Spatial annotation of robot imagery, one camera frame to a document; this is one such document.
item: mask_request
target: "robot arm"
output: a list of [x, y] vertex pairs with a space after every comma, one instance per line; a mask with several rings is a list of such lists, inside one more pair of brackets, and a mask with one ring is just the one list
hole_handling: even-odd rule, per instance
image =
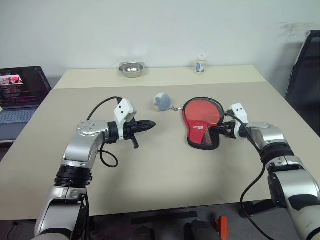
[[61, 166], [40, 217], [34, 234], [37, 240], [76, 239], [86, 225], [87, 206], [84, 199], [86, 186], [92, 180], [99, 146], [116, 143], [117, 139], [131, 139], [138, 148], [135, 133], [153, 128], [153, 121], [136, 121], [136, 110], [122, 99], [114, 111], [114, 121], [86, 120], [76, 128], [76, 134], [64, 152]]
[[[240, 103], [231, 108], [236, 117], [240, 109], [239, 118], [246, 119], [243, 117], [244, 108]], [[261, 122], [251, 122], [246, 127], [260, 149], [261, 161], [269, 173], [268, 184], [273, 203], [277, 207], [287, 209], [301, 239], [319, 239], [320, 191], [316, 180], [300, 158], [294, 155], [278, 127]], [[236, 138], [246, 137], [243, 128], [234, 128]]]

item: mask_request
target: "gray pom-pom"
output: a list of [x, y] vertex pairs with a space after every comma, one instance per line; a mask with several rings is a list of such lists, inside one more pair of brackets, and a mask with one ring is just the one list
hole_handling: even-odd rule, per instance
[[168, 94], [161, 92], [154, 97], [153, 105], [158, 111], [166, 111], [171, 106], [171, 98]]

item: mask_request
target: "beige tabletop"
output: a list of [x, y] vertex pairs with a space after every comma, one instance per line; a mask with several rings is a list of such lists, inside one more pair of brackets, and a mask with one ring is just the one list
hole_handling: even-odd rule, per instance
[[138, 78], [126, 78], [116, 68], [69, 69], [55, 89], [180, 86], [265, 82], [252, 65], [209, 66], [204, 74], [190, 67], [146, 68]]
[[[225, 137], [213, 151], [190, 147], [181, 112], [157, 112], [153, 107], [160, 92], [168, 93], [175, 106], [202, 96], [216, 99], [225, 109], [242, 103], [249, 121], [283, 130], [294, 153], [320, 182], [320, 138], [268, 82], [55, 89], [0, 162], [0, 220], [38, 217], [76, 125], [110, 96], [129, 99], [137, 120], [157, 125], [136, 135], [139, 149], [131, 141], [106, 146], [118, 157], [118, 167], [107, 168], [96, 159], [88, 186], [91, 215], [239, 202], [262, 168], [254, 148], [245, 139]], [[92, 119], [112, 121], [115, 106], [106, 103]], [[245, 200], [268, 198], [265, 174]]]

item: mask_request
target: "laptop keyboard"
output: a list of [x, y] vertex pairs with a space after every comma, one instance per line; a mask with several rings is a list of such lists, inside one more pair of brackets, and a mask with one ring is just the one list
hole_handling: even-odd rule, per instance
[[4, 111], [0, 114], [0, 124], [27, 123], [36, 109]]

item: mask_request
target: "black cable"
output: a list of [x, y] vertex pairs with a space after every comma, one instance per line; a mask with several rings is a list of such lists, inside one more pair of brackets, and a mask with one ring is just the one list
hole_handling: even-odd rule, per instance
[[84, 240], [90, 240], [90, 207], [89, 207], [89, 198], [88, 193], [85, 194], [85, 205], [86, 205], [86, 220], [85, 220], [85, 232]]
[[11, 232], [12, 232], [12, 230], [15, 228], [15, 226], [17, 226], [18, 225], [18, 223], [16, 222], [16, 221], [13, 221], [12, 222], [12, 227], [11, 227], [11, 229], [10, 229], [10, 231], [8, 232], [8, 234], [7, 234], [7, 236], [6, 236], [6, 239], [7, 240], [9, 240], [9, 237], [10, 237], [10, 234], [11, 234]]
[[[92, 117], [92, 115], [95, 113], [95, 111], [96, 111], [102, 104], [104, 104], [104, 103], [106, 103], [106, 102], [108, 102], [108, 101], [110, 101], [110, 100], [112, 100], [112, 99], [116, 99], [116, 100], [118, 101], [118, 103], [119, 103], [119, 102], [122, 100], [122, 97], [112, 96], [112, 97], [109, 97], [109, 98], [103, 100], [103, 101], [100, 102], [97, 106], [95, 106], [95, 108], [91, 111], [91, 113], [90, 113], [89, 116], [87, 117], [87, 120], [90, 120], [90, 118]], [[104, 142], [104, 143], [101, 145], [100, 150], [98, 151], [98, 152], [100, 152], [100, 160], [101, 160], [101, 162], [102, 162], [105, 166], [107, 166], [107, 167], [109, 167], [109, 168], [115, 168], [115, 167], [117, 167], [117, 166], [119, 165], [119, 161], [118, 161], [117, 157], [116, 157], [115, 155], [113, 155], [111, 152], [104, 150], [105, 144], [106, 144], [106, 142]], [[106, 163], [105, 160], [104, 160], [104, 157], [103, 157], [103, 153], [106, 153], [106, 154], [111, 155], [111, 156], [114, 158], [114, 160], [115, 160], [115, 165], [110, 165], [110, 164]]]
[[117, 99], [118, 102], [122, 100], [122, 98], [119, 97], [119, 96], [112, 96], [112, 97], [109, 97], [109, 98], [103, 100], [103, 101], [100, 102], [97, 106], [95, 106], [95, 108], [91, 111], [91, 113], [90, 113], [89, 116], [87, 117], [87, 120], [90, 120], [90, 118], [92, 117], [92, 115], [95, 113], [95, 111], [96, 111], [102, 104], [104, 104], [104, 103], [106, 103], [106, 102], [108, 102], [108, 101], [110, 101], [110, 100], [112, 100], [112, 99]]
[[[254, 146], [254, 148], [257, 150], [258, 153], [260, 153], [260, 149], [258, 148], [258, 146], [256, 145], [251, 133], [249, 132], [247, 126], [239, 119], [237, 118], [236, 116], [232, 115], [232, 114], [229, 114], [227, 112], [224, 113], [225, 116], [229, 116], [233, 119], [235, 119], [236, 121], [238, 121], [245, 129], [246, 133], [247, 133], [247, 138], [249, 140], [249, 142]], [[265, 236], [267, 239], [269, 240], [274, 240], [272, 237], [268, 236], [253, 220], [252, 218], [248, 215], [247, 211], [246, 211], [246, 208], [245, 208], [245, 205], [244, 205], [244, 197], [246, 195], [246, 193], [262, 178], [262, 176], [264, 175], [265, 173], [265, 170], [266, 170], [266, 165], [263, 164], [262, 166], [262, 170], [260, 172], [260, 174], [256, 177], [255, 180], [253, 180], [253, 182], [243, 191], [243, 193], [241, 194], [241, 197], [240, 197], [240, 206], [241, 206], [241, 209], [244, 213], [244, 215], [248, 218], [248, 220], [252, 223], [252, 225], [263, 235]]]
[[[106, 144], [106, 142], [102, 143], [100, 150], [98, 151], [100, 153], [100, 160], [105, 166], [107, 166], [109, 168], [115, 168], [119, 165], [119, 161], [118, 161], [117, 157], [115, 155], [113, 155], [111, 152], [104, 150], [105, 144]], [[111, 155], [115, 160], [115, 165], [110, 165], [110, 164], [106, 163], [104, 160], [104, 157], [103, 157], [103, 153]]]
[[255, 180], [253, 180], [253, 182], [243, 191], [243, 193], [241, 194], [241, 197], [240, 197], [240, 206], [241, 206], [241, 209], [244, 213], [244, 215], [249, 219], [249, 221], [252, 223], [253, 226], [255, 226], [255, 228], [263, 235], [265, 236], [267, 239], [269, 240], [274, 240], [272, 237], [268, 236], [253, 220], [252, 218], [248, 215], [247, 211], [246, 211], [246, 208], [245, 208], [245, 205], [244, 205], [244, 197], [246, 195], [246, 193], [253, 187], [253, 185], [255, 185], [261, 178], [262, 176], [264, 175], [265, 173], [265, 170], [266, 170], [266, 165], [263, 164], [262, 166], [262, 170], [260, 172], [260, 174], [256, 177]]
[[244, 129], [245, 129], [245, 131], [246, 131], [246, 133], [247, 133], [247, 138], [248, 138], [249, 142], [254, 146], [255, 150], [257, 150], [257, 152], [260, 153], [260, 149], [259, 149], [258, 146], [256, 145], [256, 143], [255, 143], [255, 141], [254, 141], [251, 133], [249, 132], [249, 130], [248, 130], [248, 128], [247, 128], [247, 126], [246, 126], [239, 118], [237, 118], [236, 116], [234, 116], [234, 115], [232, 115], [232, 114], [230, 114], [230, 113], [225, 112], [224, 115], [225, 115], [225, 116], [229, 116], [229, 117], [237, 120], [237, 121], [244, 127]]
[[[84, 198], [81, 198], [81, 206], [83, 207], [85, 205], [85, 201], [84, 201]], [[85, 213], [85, 223], [84, 223], [84, 228], [82, 229], [81, 231], [81, 239], [84, 240], [84, 233], [86, 232], [86, 227], [87, 227], [87, 210], [85, 210], [86, 213]]]

